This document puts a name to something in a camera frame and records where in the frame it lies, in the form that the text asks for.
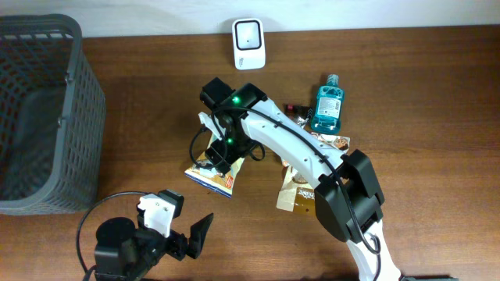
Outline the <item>yellow snack bag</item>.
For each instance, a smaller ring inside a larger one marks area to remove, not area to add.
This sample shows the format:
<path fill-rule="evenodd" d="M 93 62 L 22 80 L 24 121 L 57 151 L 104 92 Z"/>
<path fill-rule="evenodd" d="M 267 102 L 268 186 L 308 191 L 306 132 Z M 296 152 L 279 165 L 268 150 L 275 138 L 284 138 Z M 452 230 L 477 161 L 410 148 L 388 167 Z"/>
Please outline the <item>yellow snack bag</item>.
<path fill-rule="evenodd" d="M 232 198 L 234 183 L 244 161 L 243 158 L 239 158 L 231 165 L 230 171 L 224 175 L 215 168 L 199 168 L 195 164 L 187 168 L 184 175 L 211 191 Z"/>

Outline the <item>beige cookie pouch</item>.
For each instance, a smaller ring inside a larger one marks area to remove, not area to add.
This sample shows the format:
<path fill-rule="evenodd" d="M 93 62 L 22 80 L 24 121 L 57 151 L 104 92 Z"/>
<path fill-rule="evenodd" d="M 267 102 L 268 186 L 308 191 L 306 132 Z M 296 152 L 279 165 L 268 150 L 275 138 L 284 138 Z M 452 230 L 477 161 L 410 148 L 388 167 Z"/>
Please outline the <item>beige cookie pouch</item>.
<path fill-rule="evenodd" d="M 350 148 L 349 137 L 313 132 L 311 132 L 311 134 L 319 141 L 344 153 L 347 153 Z M 281 159 L 281 162 L 285 168 L 285 174 L 284 181 L 277 198 L 277 208 L 303 215 L 314 215 L 314 189 L 287 161 Z"/>

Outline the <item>dark red snack packet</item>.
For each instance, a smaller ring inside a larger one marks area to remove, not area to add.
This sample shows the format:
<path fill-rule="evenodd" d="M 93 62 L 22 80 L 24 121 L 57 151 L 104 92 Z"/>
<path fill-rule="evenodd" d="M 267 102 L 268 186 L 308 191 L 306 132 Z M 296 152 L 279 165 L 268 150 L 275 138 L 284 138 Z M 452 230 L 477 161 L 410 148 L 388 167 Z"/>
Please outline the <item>dark red snack packet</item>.
<path fill-rule="evenodd" d="M 286 104 L 284 109 L 285 115 L 302 129 L 313 117 L 313 109 L 310 106 Z"/>

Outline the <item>teal mouthwash bottle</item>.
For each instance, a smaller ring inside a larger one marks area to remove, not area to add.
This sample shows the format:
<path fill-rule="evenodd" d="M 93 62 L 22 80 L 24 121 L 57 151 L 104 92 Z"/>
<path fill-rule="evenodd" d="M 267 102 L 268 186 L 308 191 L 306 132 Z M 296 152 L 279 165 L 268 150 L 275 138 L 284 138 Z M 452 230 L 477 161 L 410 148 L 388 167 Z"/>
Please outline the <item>teal mouthwash bottle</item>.
<path fill-rule="evenodd" d="M 310 126 L 313 131 L 335 135 L 341 129 L 341 109 L 345 91 L 339 87 L 339 76 L 330 74 L 325 85 L 316 94 L 316 109 Z"/>

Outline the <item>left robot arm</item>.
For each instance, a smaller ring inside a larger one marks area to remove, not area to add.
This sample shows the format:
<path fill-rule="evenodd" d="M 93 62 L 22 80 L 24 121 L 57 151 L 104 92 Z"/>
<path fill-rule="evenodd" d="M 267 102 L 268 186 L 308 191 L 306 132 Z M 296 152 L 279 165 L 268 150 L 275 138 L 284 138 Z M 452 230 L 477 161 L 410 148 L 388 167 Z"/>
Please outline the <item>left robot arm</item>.
<path fill-rule="evenodd" d="M 187 237 L 171 229 L 183 204 L 184 196 L 171 190 L 143 193 L 137 203 L 137 222 L 126 217 L 103 222 L 96 231 L 91 274 L 97 280 L 141 280 L 166 255 L 178 261 L 198 258 L 214 214 L 194 223 Z"/>

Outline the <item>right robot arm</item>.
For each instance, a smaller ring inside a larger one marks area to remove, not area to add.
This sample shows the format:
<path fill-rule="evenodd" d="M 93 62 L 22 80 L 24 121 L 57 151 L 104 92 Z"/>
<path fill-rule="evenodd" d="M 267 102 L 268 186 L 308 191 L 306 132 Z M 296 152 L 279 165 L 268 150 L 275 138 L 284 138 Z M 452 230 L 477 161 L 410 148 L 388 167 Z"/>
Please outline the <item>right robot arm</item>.
<path fill-rule="evenodd" d="M 219 78 L 202 87 L 204 130 L 216 140 L 205 151 L 208 169 L 227 174 L 231 165 L 266 146 L 295 168 L 313 188 L 316 218 L 347 244 L 361 280 L 401 280 L 383 235 L 384 195 L 370 159 L 321 142 L 289 119 L 253 84 L 235 90 Z"/>

